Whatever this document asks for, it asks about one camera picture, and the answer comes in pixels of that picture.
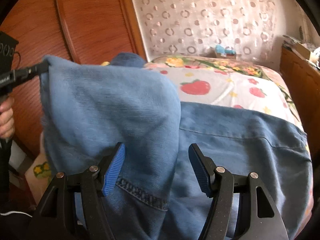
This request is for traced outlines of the person left hand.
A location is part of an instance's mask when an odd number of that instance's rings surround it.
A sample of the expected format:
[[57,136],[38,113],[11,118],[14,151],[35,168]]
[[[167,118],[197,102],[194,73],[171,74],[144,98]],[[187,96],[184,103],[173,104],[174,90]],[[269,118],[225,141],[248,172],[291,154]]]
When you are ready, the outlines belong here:
[[10,139],[15,133],[14,113],[12,106],[14,99],[7,97],[1,103],[1,116],[0,116],[0,135],[1,139]]

